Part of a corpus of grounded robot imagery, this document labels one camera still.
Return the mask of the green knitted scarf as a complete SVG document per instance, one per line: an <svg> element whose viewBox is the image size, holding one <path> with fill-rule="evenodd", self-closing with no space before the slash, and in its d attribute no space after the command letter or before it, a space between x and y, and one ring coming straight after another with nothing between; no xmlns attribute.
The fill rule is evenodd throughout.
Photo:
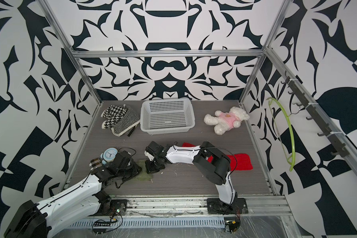
<svg viewBox="0 0 357 238"><path fill-rule="evenodd" d="M131 182L136 181L152 181L152 174L147 173L145 160L138 160L136 164L141 167L141 172L131 179Z"/></svg>

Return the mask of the red knitted scarf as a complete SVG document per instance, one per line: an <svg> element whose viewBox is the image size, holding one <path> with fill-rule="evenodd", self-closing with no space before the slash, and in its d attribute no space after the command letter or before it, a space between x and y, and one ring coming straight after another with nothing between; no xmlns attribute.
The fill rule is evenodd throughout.
<svg viewBox="0 0 357 238"><path fill-rule="evenodd" d="M231 160L231 170L250 171L253 169L250 157L247 154L227 155Z"/></svg>

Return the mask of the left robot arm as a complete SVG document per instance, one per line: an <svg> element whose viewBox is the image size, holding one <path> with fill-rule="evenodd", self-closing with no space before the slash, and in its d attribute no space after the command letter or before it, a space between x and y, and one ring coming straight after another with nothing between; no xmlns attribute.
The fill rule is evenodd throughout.
<svg viewBox="0 0 357 238"><path fill-rule="evenodd" d="M114 183L121 186L136 177L142 168L127 151L119 152L110 162L92 160L89 174L68 189L41 200L29 200L17 210L4 233L6 238L52 238L82 218L97 213L110 201L104 189Z"/></svg>

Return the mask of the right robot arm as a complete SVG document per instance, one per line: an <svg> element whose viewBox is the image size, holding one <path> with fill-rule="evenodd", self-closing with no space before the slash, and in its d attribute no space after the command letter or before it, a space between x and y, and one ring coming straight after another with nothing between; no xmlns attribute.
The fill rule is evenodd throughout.
<svg viewBox="0 0 357 238"><path fill-rule="evenodd" d="M223 205L231 205L237 198L231 180L231 159L208 141L194 147L170 144L163 147L153 141L146 147L144 154L148 157L145 166L149 174L165 169L166 164L195 165L206 179L216 185Z"/></svg>

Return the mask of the white plastic basket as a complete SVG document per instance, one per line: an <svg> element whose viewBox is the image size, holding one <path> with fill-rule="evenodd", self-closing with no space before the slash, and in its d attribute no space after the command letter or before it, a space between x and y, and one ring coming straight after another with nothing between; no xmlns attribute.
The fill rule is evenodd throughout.
<svg viewBox="0 0 357 238"><path fill-rule="evenodd" d="M191 101L187 98L143 102L140 127L149 135L188 132L195 126Z"/></svg>

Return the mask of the black white houndstooth scarf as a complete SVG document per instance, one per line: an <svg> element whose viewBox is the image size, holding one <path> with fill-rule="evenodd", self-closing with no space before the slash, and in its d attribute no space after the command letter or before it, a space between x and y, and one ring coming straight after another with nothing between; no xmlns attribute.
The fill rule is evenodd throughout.
<svg viewBox="0 0 357 238"><path fill-rule="evenodd" d="M129 105L111 105L101 114L101 118L106 119L101 127L104 130L111 130L112 134L130 137L140 123L139 114Z"/></svg>

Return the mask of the light blue alarm clock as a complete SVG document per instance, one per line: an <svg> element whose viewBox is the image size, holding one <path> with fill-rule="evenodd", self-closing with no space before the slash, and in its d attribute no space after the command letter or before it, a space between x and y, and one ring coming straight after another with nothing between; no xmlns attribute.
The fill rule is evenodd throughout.
<svg viewBox="0 0 357 238"><path fill-rule="evenodd" d="M117 153L118 150L116 148L108 148L100 155L100 158L103 162L109 163L115 159Z"/></svg>

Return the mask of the black connector hub left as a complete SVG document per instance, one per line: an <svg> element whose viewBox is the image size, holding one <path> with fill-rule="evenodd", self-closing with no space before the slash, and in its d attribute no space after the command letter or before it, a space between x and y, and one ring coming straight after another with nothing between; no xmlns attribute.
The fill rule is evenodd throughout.
<svg viewBox="0 0 357 238"><path fill-rule="evenodd" d="M92 229L109 229L111 226L112 226L111 221L104 221L100 219L93 223Z"/></svg>

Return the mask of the black connector hub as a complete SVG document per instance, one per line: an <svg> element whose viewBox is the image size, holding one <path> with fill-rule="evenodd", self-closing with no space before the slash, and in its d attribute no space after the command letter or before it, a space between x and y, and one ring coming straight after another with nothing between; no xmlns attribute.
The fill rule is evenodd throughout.
<svg viewBox="0 0 357 238"><path fill-rule="evenodd" d="M230 234L235 233L241 225L241 222L238 220L227 220L225 222L224 230Z"/></svg>
<svg viewBox="0 0 357 238"><path fill-rule="evenodd" d="M111 221L104 221L100 219L93 223L92 229L109 229L111 226L112 226Z"/></svg>

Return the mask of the white teddy bear pink shirt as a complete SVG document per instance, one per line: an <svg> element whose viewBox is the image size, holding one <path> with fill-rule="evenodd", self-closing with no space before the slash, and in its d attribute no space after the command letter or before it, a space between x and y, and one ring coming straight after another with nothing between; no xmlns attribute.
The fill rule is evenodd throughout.
<svg viewBox="0 0 357 238"><path fill-rule="evenodd" d="M208 126L214 126L214 132L217 135L223 135L225 132L239 128L242 121L247 121L250 116L239 107L232 107L228 112L216 111L215 116L207 114L204 117L204 123Z"/></svg>

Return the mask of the black connector hub right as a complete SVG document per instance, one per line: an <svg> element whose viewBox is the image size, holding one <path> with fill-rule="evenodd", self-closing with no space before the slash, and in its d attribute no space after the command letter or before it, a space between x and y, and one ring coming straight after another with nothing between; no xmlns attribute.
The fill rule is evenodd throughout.
<svg viewBox="0 0 357 238"><path fill-rule="evenodd" d="M225 222L224 230L230 234L235 233L241 225L241 222L238 220L227 220Z"/></svg>

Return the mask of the green clothes hanger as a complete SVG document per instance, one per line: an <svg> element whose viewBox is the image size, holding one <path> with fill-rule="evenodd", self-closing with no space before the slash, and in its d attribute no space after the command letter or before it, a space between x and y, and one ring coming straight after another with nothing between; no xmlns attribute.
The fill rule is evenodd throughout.
<svg viewBox="0 0 357 238"><path fill-rule="evenodd" d="M281 143L286 162L289 164L289 171L292 172L296 164L296 145L290 116L277 99L269 97L266 99L266 101L268 102L268 108L272 117L272 123L276 132L276 137ZM286 123L287 129L284 129L284 122L277 123L276 119L281 119L281 116L276 114L277 112L283 115L283 120Z"/></svg>

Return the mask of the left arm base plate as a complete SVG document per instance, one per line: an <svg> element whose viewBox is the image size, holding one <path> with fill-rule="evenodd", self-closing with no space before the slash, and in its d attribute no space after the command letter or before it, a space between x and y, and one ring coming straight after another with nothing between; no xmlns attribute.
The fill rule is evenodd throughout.
<svg viewBox="0 0 357 238"><path fill-rule="evenodd" d="M127 199L110 199L104 203L101 209L103 215L113 215L120 213L124 215L127 211L128 200Z"/></svg>

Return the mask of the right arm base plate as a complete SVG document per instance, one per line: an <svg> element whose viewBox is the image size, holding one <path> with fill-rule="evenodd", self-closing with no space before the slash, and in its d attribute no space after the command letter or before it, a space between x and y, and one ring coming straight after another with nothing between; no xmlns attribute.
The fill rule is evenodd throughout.
<svg viewBox="0 0 357 238"><path fill-rule="evenodd" d="M248 214L248 206L245 198L235 198L233 203L227 204L218 198L207 198L207 211L212 215L239 215Z"/></svg>

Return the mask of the grey wall hook rail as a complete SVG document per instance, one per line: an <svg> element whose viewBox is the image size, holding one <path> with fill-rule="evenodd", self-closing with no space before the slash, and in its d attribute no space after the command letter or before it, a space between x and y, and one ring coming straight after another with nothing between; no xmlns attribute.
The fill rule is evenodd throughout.
<svg viewBox="0 0 357 238"><path fill-rule="evenodd" d="M285 81L282 82L282 84L288 85L291 89L289 94L295 95L299 99L299 103L295 104L305 109L309 114L309 117L306 119L308 121L314 121L320 128L321 132L317 135L319 137L326 137L334 147L334 151L331 152L331 155L339 155L342 158L349 156L350 152L347 150L347 145L338 137L338 132L333 130L331 123L323 116L319 104L306 92L297 78L287 76L287 71L285 71L285 77Z"/></svg>

